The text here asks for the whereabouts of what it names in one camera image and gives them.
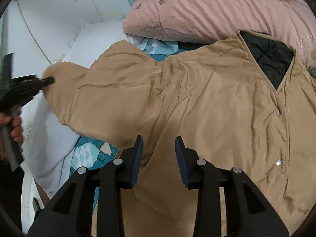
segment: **human hand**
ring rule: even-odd
[[[13,130],[10,133],[11,137],[13,138],[13,140],[15,142],[23,142],[23,128],[21,127],[22,125],[22,120],[19,117],[21,115],[21,108],[18,108],[17,113],[18,116],[14,118],[13,122],[12,122],[12,126],[13,126]],[[4,114],[4,113],[0,113],[0,125],[7,125],[11,122],[11,117]],[[7,156],[5,153],[5,150],[3,148],[3,144],[2,142],[0,142],[0,160],[3,161],[7,161]]]

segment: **pink duvet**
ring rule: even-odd
[[[316,19],[303,0],[138,0],[126,33],[164,41],[212,43],[237,29],[266,32],[295,49],[316,38]]]

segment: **white wall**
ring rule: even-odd
[[[15,53],[14,77],[40,76],[63,55],[82,22],[122,19],[129,10],[128,0],[13,0],[4,34],[6,53]]]

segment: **snap button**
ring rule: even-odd
[[[276,164],[277,164],[277,166],[281,166],[281,164],[282,164],[281,158],[278,158],[278,159],[276,160]]]

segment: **black handle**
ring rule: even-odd
[[[10,133],[14,129],[12,126],[12,121],[17,116],[16,109],[17,109],[17,106],[6,111],[6,114],[11,115],[11,122],[8,125],[4,125],[1,127],[3,146],[4,146],[4,150],[7,154],[8,161],[9,161],[10,168],[11,168],[12,172],[15,169],[17,169],[24,161],[24,159],[22,157],[21,144],[13,141],[13,138],[10,135]]]

